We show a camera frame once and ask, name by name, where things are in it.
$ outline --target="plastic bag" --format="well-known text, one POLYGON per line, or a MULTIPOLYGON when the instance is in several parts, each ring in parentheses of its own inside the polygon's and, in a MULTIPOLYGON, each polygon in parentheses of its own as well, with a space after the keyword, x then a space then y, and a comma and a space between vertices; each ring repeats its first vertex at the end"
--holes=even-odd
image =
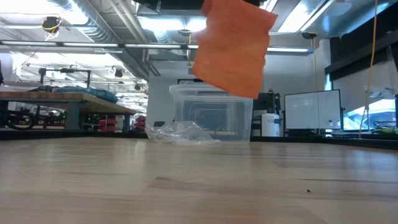
POLYGON ((145 130, 149 139, 157 143, 171 142, 176 146, 208 146, 221 142, 214 140, 193 121, 173 122, 160 128, 147 124, 145 130))

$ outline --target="whiteboard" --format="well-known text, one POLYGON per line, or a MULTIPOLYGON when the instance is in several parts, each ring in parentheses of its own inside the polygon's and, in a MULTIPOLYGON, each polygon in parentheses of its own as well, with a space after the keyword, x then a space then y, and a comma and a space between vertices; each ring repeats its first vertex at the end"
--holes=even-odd
POLYGON ((340 91, 285 95, 286 129, 341 129, 340 91))

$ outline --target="workbench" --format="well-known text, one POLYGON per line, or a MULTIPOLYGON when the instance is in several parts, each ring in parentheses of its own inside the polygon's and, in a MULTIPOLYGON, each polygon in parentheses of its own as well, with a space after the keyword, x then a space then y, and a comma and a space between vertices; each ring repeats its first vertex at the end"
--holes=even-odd
POLYGON ((86 114, 123 115, 123 132, 128 132, 130 116, 136 111, 84 93, 40 93, 0 91, 0 110, 9 102, 21 102, 67 110, 66 130, 79 130, 79 117, 86 114))

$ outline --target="ceiling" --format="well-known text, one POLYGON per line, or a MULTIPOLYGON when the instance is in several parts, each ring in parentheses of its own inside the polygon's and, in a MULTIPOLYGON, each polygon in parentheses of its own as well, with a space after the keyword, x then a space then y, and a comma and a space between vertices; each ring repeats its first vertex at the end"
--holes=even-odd
MULTIPOLYGON (((378 12, 397 1, 379 0, 378 12)), ((190 10, 170 10, 172 4, 168 5, 168 2, 171 0, 162 0, 160 8, 154 11, 131 0, 8 1, 0 8, 0 39, 43 41, 48 34, 41 28, 40 23, 47 16, 53 15, 63 18, 59 35, 53 41, 187 44, 190 42, 189 35, 182 35, 175 29, 155 32, 143 29, 143 18, 152 19, 159 24, 161 24, 159 19, 180 20, 185 27, 194 19, 205 20, 200 10, 192 9, 194 5, 192 2, 188 4, 184 1, 183 4, 186 9, 192 6, 190 10)), ((351 32, 372 18, 374 0, 268 0, 262 8, 278 15, 270 33, 271 45, 310 47, 310 41, 301 36, 301 31, 314 32, 323 38, 351 32)), ((191 41, 195 43, 194 32, 191 41)), ((21 62, 37 52, 29 59, 30 66, 23 66, 21 78, 37 78, 38 67, 73 66, 91 69, 95 81, 111 82, 115 79, 112 67, 120 68, 124 76, 118 80, 123 81, 123 85, 108 86, 98 83, 93 85, 95 88, 109 88, 111 91, 135 91, 134 87, 138 83, 143 87, 141 91, 145 93, 144 89, 148 88, 145 80, 151 76, 191 77, 188 74, 186 50, 109 51, 92 48, 0 46, 0 52, 10 51, 14 52, 15 57, 21 62)), ((85 74, 81 73, 69 76, 76 80, 85 79, 85 74)))

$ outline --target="table leg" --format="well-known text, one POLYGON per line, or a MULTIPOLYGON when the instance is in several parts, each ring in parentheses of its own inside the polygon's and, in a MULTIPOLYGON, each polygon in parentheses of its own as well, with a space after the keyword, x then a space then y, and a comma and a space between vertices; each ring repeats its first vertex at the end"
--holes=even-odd
POLYGON ((69 103, 66 130, 79 130, 80 103, 69 103))
POLYGON ((123 125, 123 132, 127 133, 130 131, 130 115, 124 115, 124 125, 123 125))
MULTIPOLYGON (((8 110, 8 101, 0 100, 0 110, 8 110)), ((7 114, 0 114, 2 119, 7 119, 7 114)), ((0 119, 0 128, 5 128, 4 124, 0 119)))

